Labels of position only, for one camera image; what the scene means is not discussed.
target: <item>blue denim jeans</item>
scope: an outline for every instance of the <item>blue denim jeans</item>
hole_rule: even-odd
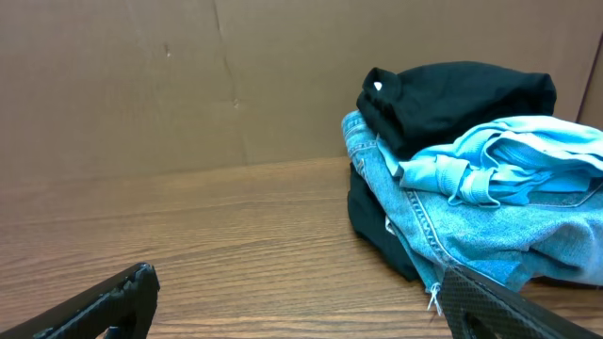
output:
[[[450,205],[439,193],[401,188],[360,112],[342,121],[348,155],[394,224],[429,291],[447,266],[468,266],[518,291],[544,275],[603,284],[603,181],[580,193],[530,193],[524,206]]]

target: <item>light blue cloth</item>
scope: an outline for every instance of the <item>light blue cloth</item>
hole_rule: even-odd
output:
[[[524,205],[531,191],[584,192],[603,177],[603,132],[548,116],[483,123],[410,161],[378,145],[402,187],[442,193],[450,204]]]
[[[540,275],[603,284],[602,179],[583,192],[531,192],[525,206],[451,206],[442,194],[398,185],[358,111],[344,118],[342,129],[356,171],[391,220],[427,291],[457,265],[514,291]]]

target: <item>folded clothing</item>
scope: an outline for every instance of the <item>folded clothing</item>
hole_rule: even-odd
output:
[[[452,206],[442,194],[399,186],[358,111],[342,129],[354,167],[393,221],[427,291],[456,265],[514,291],[535,275],[603,284],[603,180],[584,192],[531,192],[525,206]]]
[[[550,116],[556,100],[548,74],[462,61],[400,74],[374,68],[356,105],[370,129],[407,160],[480,123],[520,114]]]
[[[379,148],[400,185],[449,196],[448,202],[528,204],[531,191],[584,192],[603,177],[603,132],[548,116],[498,119],[410,161]]]
[[[377,248],[387,264],[409,282],[418,279],[415,266],[398,237],[386,229],[384,210],[353,164],[350,164],[348,214],[354,231]]]

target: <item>table top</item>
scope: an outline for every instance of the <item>table top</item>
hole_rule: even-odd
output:
[[[0,331],[136,262],[156,268],[149,338],[449,338],[351,229],[344,157],[0,190]],[[603,334],[603,291],[522,295]]]

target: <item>black cloth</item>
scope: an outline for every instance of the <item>black cloth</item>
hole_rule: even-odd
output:
[[[374,86],[382,83],[381,90]],[[368,73],[356,105],[368,127],[400,159],[451,143],[471,127],[517,115],[552,115],[557,93],[548,74],[479,62]]]
[[[353,164],[350,164],[348,214],[354,231],[376,247],[387,264],[407,281],[418,278],[415,266],[398,237],[385,229],[385,212]]]

